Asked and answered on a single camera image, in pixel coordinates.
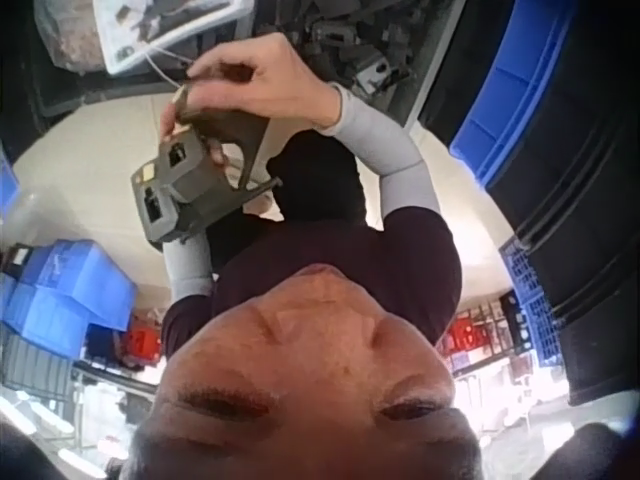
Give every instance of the pile of plastic parts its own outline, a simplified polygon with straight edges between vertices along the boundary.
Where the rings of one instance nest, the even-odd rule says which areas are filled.
[[[411,76],[429,0],[277,0],[257,33],[282,32],[316,75],[371,99]]]

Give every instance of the forearm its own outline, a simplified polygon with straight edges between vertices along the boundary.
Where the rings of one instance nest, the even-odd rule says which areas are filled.
[[[204,233],[185,243],[175,240],[163,245],[169,276],[171,303],[190,295],[210,295],[213,290],[209,244]]]
[[[320,133],[335,136],[380,176],[383,218],[410,206],[439,212],[429,169],[409,134],[344,88],[338,89],[342,98],[340,119]]]

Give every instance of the wrist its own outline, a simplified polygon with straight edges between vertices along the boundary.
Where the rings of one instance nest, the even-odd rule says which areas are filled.
[[[308,120],[321,129],[333,127],[342,115],[342,96],[337,88],[322,83],[312,98]]]

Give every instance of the beige floor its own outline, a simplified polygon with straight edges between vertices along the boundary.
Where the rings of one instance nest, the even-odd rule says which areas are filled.
[[[160,254],[144,240],[129,177],[155,154],[157,117],[168,98],[138,97],[83,107],[15,166],[27,193],[22,208],[30,219],[28,228],[17,229],[21,239],[41,244],[55,238],[96,240],[137,282],[138,305],[143,308],[167,302],[166,275]],[[299,128],[296,122],[272,122],[259,164],[264,165]],[[507,290],[510,281],[496,250],[511,234],[504,217],[470,172],[429,132],[416,126],[412,136],[431,168],[443,215],[462,257],[463,305]],[[361,177],[369,223],[380,227],[377,179],[364,167]],[[270,216],[277,217],[277,211]]]

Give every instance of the maroon shirt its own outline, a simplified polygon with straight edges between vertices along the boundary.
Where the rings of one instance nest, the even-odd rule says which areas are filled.
[[[338,268],[432,344],[460,301],[460,258],[447,224],[431,210],[396,210],[382,232],[343,221],[283,222],[224,267],[212,296],[186,297],[169,308],[162,324],[167,357],[216,315],[314,263]]]

